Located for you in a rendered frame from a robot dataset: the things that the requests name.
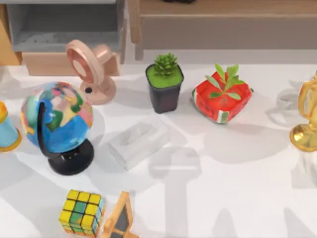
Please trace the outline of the black plant pot with succulent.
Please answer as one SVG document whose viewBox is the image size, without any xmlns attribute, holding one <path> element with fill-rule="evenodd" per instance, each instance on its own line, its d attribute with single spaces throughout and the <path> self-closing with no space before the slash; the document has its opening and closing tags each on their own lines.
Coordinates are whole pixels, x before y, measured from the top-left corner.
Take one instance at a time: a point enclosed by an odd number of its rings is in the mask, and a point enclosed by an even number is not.
<svg viewBox="0 0 317 238">
<path fill-rule="evenodd" d="M 172 53 L 158 55 L 146 68 L 145 75 L 154 111 L 163 114 L 176 110 L 184 80 L 178 58 Z"/>
</svg>

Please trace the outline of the blue and yellow cone toy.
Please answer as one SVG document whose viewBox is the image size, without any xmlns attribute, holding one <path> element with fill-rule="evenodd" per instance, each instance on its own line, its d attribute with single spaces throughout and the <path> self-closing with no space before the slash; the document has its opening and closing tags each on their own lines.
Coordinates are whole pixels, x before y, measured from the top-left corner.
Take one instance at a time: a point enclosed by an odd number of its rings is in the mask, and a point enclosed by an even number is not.
<svg viewBox="0 0 317 238">
<path fill-rule="evenodd" d="M 20 131 L 13 125 L 5 104 L 0 101 L 0 152 L 15 149 L 21 139 Z"/>
</svg>

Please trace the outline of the gold trophy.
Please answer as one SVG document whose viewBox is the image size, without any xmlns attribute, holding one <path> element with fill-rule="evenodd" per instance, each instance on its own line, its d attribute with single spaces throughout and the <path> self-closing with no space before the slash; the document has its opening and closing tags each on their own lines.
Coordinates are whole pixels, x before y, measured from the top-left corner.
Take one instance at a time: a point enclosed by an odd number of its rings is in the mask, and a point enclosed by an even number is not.
<svg viewBox="0 0 317 238">
<path fill-rule="evenodd" d="M 308 122 L 291 129 L 290 141 L 302 151 L 317 151 L 317 71 L 310 81 L 302 85 L 298 96 L 298 111 Z"/>
</svg>

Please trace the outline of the pale wooden drawer front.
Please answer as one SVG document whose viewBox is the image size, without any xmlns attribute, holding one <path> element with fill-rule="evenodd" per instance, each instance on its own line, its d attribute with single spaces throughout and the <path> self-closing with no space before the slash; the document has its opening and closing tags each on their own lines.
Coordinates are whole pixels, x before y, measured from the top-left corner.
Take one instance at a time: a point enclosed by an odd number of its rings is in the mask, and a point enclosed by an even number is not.
<svg viewBox="0 0 317 238">
<path fill-rule="evenodd" d="M 22 57 L 30 76 L 77 76 L 66 53 L 23 52 Z M 116 53 L 105 63 L 105 72 L 119 76 L 121 63 L 120 53 Z"/>
</svg>

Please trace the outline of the wooden cupboard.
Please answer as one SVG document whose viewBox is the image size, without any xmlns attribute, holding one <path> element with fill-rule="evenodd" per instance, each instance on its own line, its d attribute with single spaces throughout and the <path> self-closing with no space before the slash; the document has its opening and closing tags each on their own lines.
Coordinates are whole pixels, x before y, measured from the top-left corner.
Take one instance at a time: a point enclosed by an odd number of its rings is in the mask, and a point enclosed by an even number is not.
<svg viewBox="0 0 317 238">
<path fill-rule="evenodd" d="M 0 66 L 21 65 L 21 62 L 21 52 L 12 49 L 6 5 L 0 4 Z"/>
</svg>

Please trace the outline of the colourful puzzle cube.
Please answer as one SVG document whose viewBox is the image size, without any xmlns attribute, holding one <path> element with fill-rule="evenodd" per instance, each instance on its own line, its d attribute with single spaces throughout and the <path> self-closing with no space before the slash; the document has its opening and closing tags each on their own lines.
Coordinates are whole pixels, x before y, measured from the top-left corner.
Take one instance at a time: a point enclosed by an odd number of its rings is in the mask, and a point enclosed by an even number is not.
<svg viewBox="0 0 317 238">
<path fill-rule="evenodd" d="M 69 234 L 97 238 L 105 213 L 104 198 L 95 193 L 71 189 L 59 216 Z"/>
</svg>

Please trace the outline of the pink desk fan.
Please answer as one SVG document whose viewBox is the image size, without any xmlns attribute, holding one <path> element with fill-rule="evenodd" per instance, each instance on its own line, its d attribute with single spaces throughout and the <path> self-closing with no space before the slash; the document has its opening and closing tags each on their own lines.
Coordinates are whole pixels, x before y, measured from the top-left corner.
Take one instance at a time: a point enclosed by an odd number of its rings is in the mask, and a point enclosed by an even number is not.
<svg viewBox="0 0 317 238">
<path fill-rule="evenodd" d="M 110 102 L 116 93 L 112 76 L 119 73 L 117 54 L 105 44 L 89 48 L 80 40 L 73 40 L 66 45 L 67 58 L 82 79 L 81 91 L 93 105 Z"/>
</svg>

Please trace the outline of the red watermelon plant pot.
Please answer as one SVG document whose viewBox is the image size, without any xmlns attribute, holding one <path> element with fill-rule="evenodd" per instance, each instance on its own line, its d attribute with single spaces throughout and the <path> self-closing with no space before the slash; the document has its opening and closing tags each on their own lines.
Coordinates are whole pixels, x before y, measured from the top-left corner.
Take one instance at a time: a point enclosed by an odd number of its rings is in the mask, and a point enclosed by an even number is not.
<svg viewBox="0 0 317 238">
<path fill-rule="evenodd" d="M 239 78 L 239 65 L 224 70 L 215 64 L 215 72 L 192 91 L 196 109 L 210 120 L 225 124 L 238 115 L 249 102 L 253 89 Z"/>
</svg>

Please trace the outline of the wooden framed blackboard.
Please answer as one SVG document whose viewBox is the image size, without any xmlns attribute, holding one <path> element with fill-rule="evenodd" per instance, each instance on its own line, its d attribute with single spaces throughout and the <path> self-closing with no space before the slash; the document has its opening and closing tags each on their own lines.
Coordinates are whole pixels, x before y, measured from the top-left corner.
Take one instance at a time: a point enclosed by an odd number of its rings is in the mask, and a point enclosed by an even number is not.
<svg viewBox="0 0 317 238">
<path fill-rule="evenodd" d="M 133 214 L 129 193 L 122 191 L 104 224 L 101 238 L 140 238 L 131 232 L 132 224 Z"/>
</svg>

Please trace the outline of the wooden shelf unit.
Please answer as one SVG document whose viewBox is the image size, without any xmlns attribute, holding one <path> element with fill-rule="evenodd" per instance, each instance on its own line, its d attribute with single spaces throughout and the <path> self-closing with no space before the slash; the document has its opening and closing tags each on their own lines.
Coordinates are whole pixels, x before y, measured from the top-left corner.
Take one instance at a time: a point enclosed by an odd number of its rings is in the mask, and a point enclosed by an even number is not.
<svg viewBox="0 0 317 238">
<path fill-rule="evenodd" d="M 128 63 L 317 63 L 317 0 L 127 0 Z"/>
</svg>

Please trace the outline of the grey pierced drawer inside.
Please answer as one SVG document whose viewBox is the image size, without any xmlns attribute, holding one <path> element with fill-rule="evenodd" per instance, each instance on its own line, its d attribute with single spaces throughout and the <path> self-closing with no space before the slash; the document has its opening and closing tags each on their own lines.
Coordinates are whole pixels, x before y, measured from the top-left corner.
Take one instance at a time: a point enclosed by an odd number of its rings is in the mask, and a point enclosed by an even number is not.
<svg viewBox="0 0 317 238">
<path fill-rule="evenodd" d="M 16 52 L 64 52 L 80 40 L 120 52 L 125 0 L 0 0 Z"/>
</svg>

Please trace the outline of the globe on black stand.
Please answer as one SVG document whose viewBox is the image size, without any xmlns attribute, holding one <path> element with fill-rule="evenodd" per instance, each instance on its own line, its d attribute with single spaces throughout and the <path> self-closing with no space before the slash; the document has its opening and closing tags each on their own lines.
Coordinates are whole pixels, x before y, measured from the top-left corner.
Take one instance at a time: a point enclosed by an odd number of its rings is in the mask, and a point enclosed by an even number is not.
<svg viewBox="0 0 317 238">
<path fill-rule="evenodd" d="M 66 82 L 36 87 L 20 111 L 26 137 L 40 149 L 50 167 L 64 176 L 76 175 L 91 164 L 94 148 L 87 132 L 93 121 L 87 97 Z"/>
</svg>

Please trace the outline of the white tissue box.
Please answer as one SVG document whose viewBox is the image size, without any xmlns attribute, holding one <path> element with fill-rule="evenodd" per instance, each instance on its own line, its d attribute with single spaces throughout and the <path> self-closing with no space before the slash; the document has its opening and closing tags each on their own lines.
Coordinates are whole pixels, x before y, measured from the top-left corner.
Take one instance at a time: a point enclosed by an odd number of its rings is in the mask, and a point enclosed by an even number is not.
<svg viewBox="0 0 317 238">
<path fill-rule="evenodd" d="M 170 141 L 166 124 L 160 120 L 139 122 L 108 142 L 109 151 L 126 171 L 138 165 Z"/>
</svg>

